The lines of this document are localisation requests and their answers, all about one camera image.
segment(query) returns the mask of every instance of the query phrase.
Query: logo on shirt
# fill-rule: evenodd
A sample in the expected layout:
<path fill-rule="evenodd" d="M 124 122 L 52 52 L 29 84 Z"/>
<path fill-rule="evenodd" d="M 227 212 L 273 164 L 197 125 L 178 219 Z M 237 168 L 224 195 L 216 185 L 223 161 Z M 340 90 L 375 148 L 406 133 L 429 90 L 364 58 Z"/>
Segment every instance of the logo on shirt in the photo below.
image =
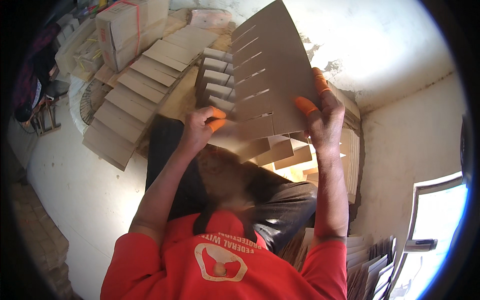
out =
<path fill-rule="evenodd" d="M 241 257 L 215 244 L 201 243 L 194 251 L 205 280 L 237 282 L 247 272 L 247 265 Z"/>

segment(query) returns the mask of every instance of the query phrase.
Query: black pants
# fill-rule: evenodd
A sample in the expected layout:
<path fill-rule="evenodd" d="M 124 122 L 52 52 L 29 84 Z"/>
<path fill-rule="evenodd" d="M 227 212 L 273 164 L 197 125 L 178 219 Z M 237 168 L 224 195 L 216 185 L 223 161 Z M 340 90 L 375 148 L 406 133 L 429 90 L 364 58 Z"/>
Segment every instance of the black pants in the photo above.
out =
<path fill-rule="evenodd" d="M 161 116 L 155 119 L 150 134 L 145 190 L 177 148 L 183 126 L 179 120 Z M 270 180 L 268 175 L 271 174 L 267 173 L 269 171 L 259 169 L 247 188 L 255 199 L 255 207 L 247 209 L 239 217 L 247 238 L 256 241 L 253 230 L 257 231 L 269 250 L 277 254 L 315 212 L 317 188 L 308 182 L 290 182 L 279 176 Z M 201 213 L 193 228 L 194 234 L 201 234 L 216 209 L 212 203 L 208 200 L 198 162 L 194 159 L 180 180 L 168 220 Z"/>

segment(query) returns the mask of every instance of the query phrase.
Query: window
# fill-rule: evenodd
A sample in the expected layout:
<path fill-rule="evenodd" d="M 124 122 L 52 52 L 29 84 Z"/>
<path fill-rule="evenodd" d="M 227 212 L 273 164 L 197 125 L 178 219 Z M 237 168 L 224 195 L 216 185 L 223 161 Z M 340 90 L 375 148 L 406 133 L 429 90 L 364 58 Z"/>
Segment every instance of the window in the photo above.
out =
<path fill-rule="evenodd" d="M 417 299 L 445 261 L 463 216 L 467 188 L 461 172 L 415 184 L 408 240 L 437 239 L 434 250 L 403 253 L 390 300 Z"/>

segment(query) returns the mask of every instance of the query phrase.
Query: man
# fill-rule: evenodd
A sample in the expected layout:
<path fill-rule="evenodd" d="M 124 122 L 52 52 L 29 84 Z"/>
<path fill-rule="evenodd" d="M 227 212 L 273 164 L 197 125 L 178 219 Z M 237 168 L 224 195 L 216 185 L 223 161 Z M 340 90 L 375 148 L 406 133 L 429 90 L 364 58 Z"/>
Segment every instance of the man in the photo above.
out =
<path fill-rule="evenodd" d="M 308 120 L 319 171 L 313 185 L 272 189 L 250 214 L 252 226 L 228 211 L 209 208 L 194 157 L 221 119 L 213 108 L 152 131 L 146 192 L 129 233 L 116 244 L 102 299 L 346 299 L 348 201 L 339 141 L 345 109 L 313 68 L 322 110 L 298 97 Z M 312 215 L 314 237 L 298 273 L 278 252 Z"/>

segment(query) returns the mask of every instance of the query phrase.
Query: red t-shirt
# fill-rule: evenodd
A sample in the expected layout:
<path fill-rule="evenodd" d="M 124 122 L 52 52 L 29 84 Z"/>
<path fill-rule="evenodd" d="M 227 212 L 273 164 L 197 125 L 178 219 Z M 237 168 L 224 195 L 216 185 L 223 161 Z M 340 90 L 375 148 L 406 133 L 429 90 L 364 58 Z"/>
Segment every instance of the red t-shirt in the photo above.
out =
<path fill-rule="evenodd" d="M 101 299 L 346 299 L 345 245 L 327 241 L 308 253 L 302 272 L 244 238 L 234 214 L 215 212 L 194 236 L 198 214 L 168 222 L 159 249 L 149 236 L 127 233 L 115 243 Z M 224 266 L 221 276 L 217 263 Z"/>

